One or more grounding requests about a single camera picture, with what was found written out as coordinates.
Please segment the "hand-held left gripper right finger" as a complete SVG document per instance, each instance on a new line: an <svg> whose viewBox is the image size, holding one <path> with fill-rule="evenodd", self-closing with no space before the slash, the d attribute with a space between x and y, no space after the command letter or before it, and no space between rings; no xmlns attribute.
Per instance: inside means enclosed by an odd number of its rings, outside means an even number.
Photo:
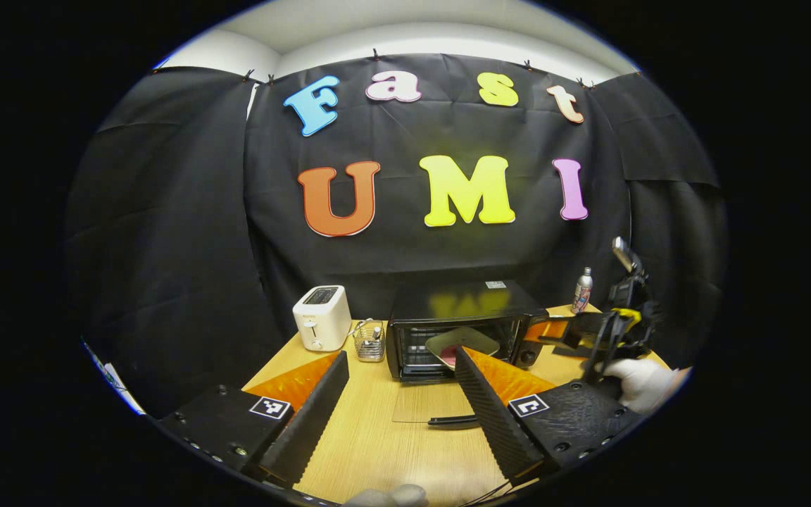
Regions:
<svg viewBox="0 0 811 507"><path fill-rule="evenodd" d="M464 346L455 378L514 487L591 460L643 420L582 380L556 386Z"/></svg>

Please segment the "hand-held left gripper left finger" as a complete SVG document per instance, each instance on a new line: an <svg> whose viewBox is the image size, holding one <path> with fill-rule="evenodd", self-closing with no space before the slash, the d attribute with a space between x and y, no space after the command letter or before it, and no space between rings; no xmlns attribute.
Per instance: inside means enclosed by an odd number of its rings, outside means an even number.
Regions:
<svg viewBox="0 0 811 507"><path fill-rule="evenodd" d="M348 379L347 353L336 351L250 389L216 386L158 422L225 468L292 487L305 474Z"/></svg>

